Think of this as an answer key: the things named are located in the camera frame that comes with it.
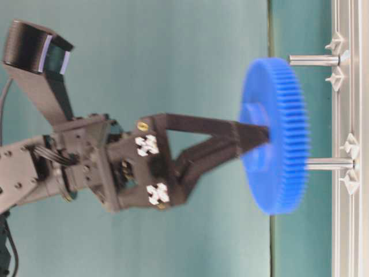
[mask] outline green backdrop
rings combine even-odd
[[[2,0],[0,47],[14,18],[76,46],[65,75],[75,114],[108,112],[126,130],[163,111],[236,119],[245,69],[268,53],[266,1]],[[0,69],[0,86],[6,78]],[[5,142],[50,131],[13,86]],[[197,139],[175,137],[175,152]],[[170,211],[109,214],[85,191],[70,204],[54,197],[12,209],[9,223],[19,276],[270,275],[269,217],[238,160]]]
[[[272,0],[272,49],[275,56],[329,54],[331,1]],[[312,157],[332,156],[330,68],[294,67],[310,117]],[[332,175],[312,171],[300,207],[272,218],[273,276],[331,276]]]

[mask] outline metal peg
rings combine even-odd
[[[307,160],[308,170],[347,170],[353,167],[353,160],[349,158],[311,158]]]
[[[290,65],[337,66],[340,57],[334,55],[290,55]]]

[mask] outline plastic gear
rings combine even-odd
[[[310,141],[300,84],[283,59],[258,59],[250,66],[240,122],[269,128],[269,144],[242,156],[258,206],[271,215],[292,212],[304,195]]]

